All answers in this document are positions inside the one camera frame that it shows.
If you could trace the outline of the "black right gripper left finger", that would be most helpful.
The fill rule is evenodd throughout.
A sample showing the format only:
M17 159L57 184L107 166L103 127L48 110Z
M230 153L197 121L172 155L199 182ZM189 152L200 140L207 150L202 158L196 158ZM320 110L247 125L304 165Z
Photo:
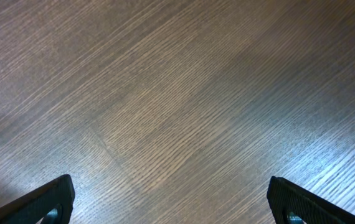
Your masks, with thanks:
M75 190L68 174L42 185L0 208L0 223L69 224Z

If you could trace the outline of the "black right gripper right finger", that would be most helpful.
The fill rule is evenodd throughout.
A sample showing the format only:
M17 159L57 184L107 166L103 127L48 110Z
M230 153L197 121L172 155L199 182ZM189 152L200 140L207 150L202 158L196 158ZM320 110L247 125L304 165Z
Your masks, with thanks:
M355 224L355 215L283 177L271 177L267 200L277 224Z

